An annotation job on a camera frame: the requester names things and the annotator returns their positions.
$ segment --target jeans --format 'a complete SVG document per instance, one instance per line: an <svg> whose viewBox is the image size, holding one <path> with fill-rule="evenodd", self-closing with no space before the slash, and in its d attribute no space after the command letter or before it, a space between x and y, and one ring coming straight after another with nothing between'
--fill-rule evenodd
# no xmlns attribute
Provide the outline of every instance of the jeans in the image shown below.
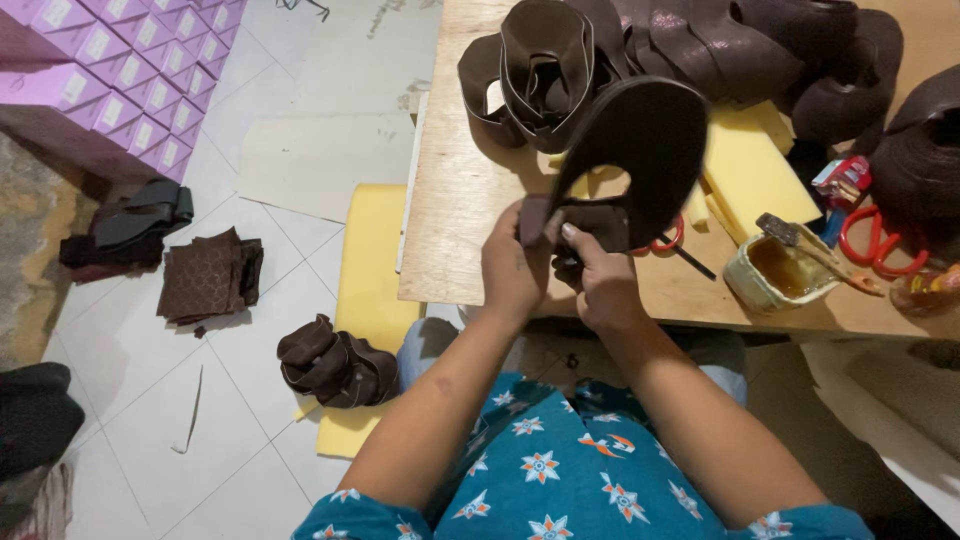
<svg viewBox="0 0 960 540"><path fill-rule="evenodd" d="M737 403L746 406L747 380L744 373L747 355L743 340L736 332L672 327L667 329L667 333L708 377ZM458 334L457 329L444 319L428 317L415 322L396 353L400 390L406 391L412 386Z"/></svg>

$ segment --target cardboard sheet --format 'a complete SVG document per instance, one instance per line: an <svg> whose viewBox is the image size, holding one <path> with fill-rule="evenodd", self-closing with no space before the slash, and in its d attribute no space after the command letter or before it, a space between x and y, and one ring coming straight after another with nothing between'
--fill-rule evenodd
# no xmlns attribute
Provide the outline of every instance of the cardboard sheet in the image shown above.
<svg viewBox="0 0 960 540"><path fill-rule="evenodd" d="M347 222L357 184L406 184L414 145L410 114L267 118L244 138L241 197Z"/></svg>

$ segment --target fingernail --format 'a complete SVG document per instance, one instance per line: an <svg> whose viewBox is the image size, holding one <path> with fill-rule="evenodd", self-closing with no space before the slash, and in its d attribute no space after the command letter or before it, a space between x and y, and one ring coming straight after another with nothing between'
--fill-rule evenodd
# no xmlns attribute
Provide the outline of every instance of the fingernail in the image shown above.
<svg viewBox="0 0 960 540"><path fill-rule="evenodd" d="M570 241L573 239L573 235L577 233L577 228L569 223L564 223L564 225L560 227L560 232L564 235L564 240Z"/></svg>

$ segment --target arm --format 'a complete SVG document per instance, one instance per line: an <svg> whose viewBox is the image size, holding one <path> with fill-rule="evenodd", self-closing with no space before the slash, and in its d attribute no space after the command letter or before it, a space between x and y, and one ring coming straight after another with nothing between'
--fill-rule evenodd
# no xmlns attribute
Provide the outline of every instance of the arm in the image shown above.
<svg viewBox="0 0 960 540"><path fill-rule="evenodd" d="M800 463L681 351L647 315L632 257L608 254L564 224L582 275L558 272L657 428L663 447L728 528L795 506L826 503Z"/></svg>
<svg viewBox="0 0 960 540"><path fill-rule="evenodd" d="M559 218L540 245L515 240L520 202L506 209L484 244L486 303L437 362L383 417L347 470L340 487L382 503L423 511L467 434L530 311L542 302L552 239Z"/></svg>

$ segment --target blue floral shirt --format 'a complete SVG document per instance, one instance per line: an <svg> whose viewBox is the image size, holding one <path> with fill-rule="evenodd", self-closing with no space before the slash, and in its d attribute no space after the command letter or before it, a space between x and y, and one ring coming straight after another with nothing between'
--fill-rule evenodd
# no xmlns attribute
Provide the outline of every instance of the blue floral shirt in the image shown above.
<svg viewBox="0 0 960 540"><path fill-rule="evenodd" d="M589 381L570 401L501 374L464 456L430 509L354 489L321 499L295 540L526 538L872 539L856 513L822 504L727 530L653 434L629 390Z"/></svg>

